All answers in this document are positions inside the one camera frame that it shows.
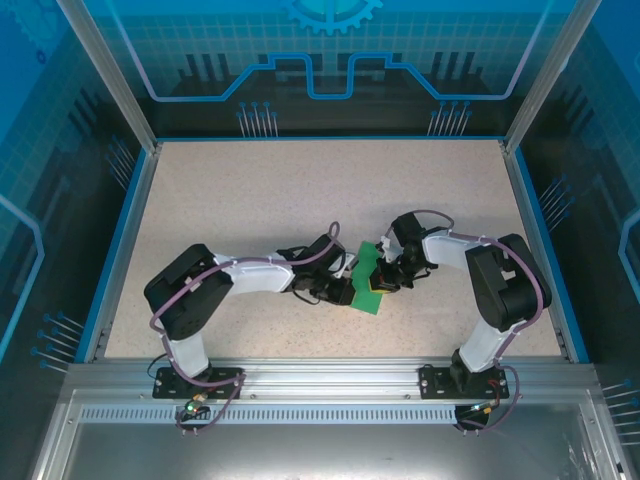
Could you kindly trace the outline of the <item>aluminium mounting rail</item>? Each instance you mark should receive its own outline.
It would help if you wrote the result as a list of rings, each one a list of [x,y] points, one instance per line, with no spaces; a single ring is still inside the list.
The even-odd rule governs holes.
[[[446,366],[445,357],[379,358],[214,358],[215,367],[239,367],[247,375],[244,404],[416,404],[418,370]],[[511,391],[524,404],[582,404],[603,400],[591,364],[560,357],[509,357]],[[102,359],[70,366],[62,385],[62,403],[149,403],[152,380],[146,359]]]

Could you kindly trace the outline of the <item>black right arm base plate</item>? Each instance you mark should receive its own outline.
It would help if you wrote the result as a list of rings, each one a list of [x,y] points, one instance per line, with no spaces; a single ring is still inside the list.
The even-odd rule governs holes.
[[[506,374],[496,368],[468,373],[456,366],[436,367],[425,364],[418,370],[420,396],[423,400],[509,399]]]

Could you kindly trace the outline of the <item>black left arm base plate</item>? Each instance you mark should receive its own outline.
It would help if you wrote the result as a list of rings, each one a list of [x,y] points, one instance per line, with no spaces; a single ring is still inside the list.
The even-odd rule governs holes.
[[[154,399],[190,399],[197,394],[206,393],[208,399],[222,400],[232,397],[238,398],[240,393],[233,393],[237,387],[237,377],[244,374],[241,368],[210,367],[197,377],[198,381],[205,383],[223,382],[230,380],[230,383],[212,387],[201,387],[194,385],[180,377],[172,367],[161,367],[155,376],[152,397]]]

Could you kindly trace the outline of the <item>aluminium table side rail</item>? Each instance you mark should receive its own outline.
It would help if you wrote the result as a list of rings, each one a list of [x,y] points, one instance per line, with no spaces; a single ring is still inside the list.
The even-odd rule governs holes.
[[[95,360],[103,330],[115,319],[160,152],[142,150],[136,162],[76,350],[75,363]]]
[[[586,347],[524,157],[519,148],[509,152],[505,142],[499,145],[530,250],[551,289],[552,303],[547,312],[562,356],[571,363],[588,363]]]

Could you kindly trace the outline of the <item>aluminium frame post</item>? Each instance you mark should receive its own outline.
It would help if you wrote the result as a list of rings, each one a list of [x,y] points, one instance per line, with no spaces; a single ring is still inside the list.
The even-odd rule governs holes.
[[[591,23],[602,0],[576,0],[503,142],[503,153],[514,156],[568,60]]]
[[[82,0],[56,0],[141,147],[155,154],[158,141],[106,41]]]

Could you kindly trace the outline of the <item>sheet metal tray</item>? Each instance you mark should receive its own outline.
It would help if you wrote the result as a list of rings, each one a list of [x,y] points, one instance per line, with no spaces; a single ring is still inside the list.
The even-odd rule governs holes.
[[[55,408],[29,480],[640,480],[593,402],[523,404],[494,430],[453,425],[86,424]]]

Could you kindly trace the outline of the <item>green paper sheet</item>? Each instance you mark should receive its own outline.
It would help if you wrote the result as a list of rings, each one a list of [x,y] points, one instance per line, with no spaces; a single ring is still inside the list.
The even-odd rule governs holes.
[[[351,307],[368,314],[378,313],[382,295],[371,290],[369,278],[377,266],[379,252],[370,242],[362,242],[358,250],[358,263],[351,272],[355,296]]]

